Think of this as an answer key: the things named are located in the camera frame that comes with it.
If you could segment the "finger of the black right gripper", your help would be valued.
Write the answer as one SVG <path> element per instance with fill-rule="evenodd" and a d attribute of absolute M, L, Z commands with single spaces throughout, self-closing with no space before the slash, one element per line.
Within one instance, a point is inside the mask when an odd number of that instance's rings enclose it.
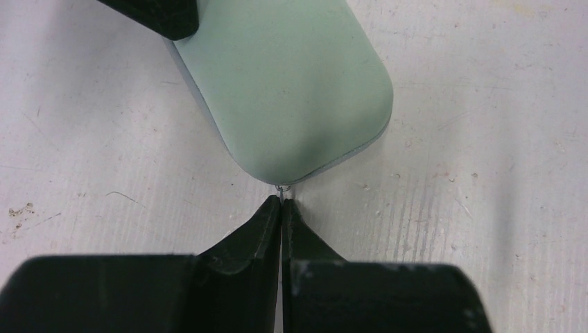
<path fill-rule="evenodd" d="M 196 0 L 98 0 L 168 40 L 192 36 L 199 27 Z"/>

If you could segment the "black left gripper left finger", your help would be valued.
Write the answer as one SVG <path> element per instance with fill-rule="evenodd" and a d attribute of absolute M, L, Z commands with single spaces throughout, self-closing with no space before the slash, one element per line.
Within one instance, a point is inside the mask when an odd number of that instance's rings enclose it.
<path fill-rule="evenodd" d="M 1 331 L 272 332 L 280 212 L 269 196 L 198 255 L 29 259 L 1 290 Z"/>

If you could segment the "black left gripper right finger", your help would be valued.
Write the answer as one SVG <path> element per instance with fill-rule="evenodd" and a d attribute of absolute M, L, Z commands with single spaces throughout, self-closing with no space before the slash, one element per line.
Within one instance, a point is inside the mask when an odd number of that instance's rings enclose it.
<path fill-rule="evenodd" d="M 286 332 L 490 332 L 469 278 L 448 264 L 351 262 L 282 205 Z"/>

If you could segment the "mint green umbrella case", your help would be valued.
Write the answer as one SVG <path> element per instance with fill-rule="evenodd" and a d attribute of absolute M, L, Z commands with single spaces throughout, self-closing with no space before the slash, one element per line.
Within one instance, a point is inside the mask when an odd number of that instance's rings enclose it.
<path fill-rule="evenodd" d="M 170 48 L 234 161 L 271 185 L 338 164 L 391 118 L 388 71 L 346 1 L 206 1 Z"/>

